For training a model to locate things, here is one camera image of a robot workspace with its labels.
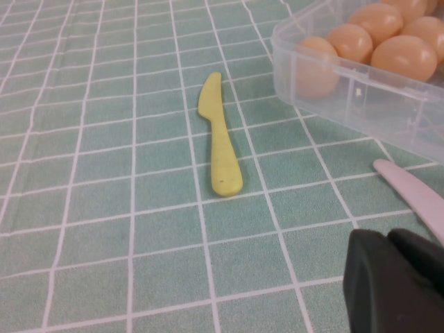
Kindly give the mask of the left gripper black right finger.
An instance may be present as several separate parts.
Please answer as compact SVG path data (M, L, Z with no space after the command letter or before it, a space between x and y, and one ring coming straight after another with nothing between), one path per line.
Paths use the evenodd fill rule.
M443 247L402 228L392 229L387 237L422 276L443 277Z

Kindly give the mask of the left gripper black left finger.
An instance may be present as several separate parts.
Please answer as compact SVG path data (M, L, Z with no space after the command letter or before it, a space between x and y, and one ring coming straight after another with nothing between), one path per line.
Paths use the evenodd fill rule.
M443 331L443 277L422 276L380 232L350 233L343 295L351 332Z

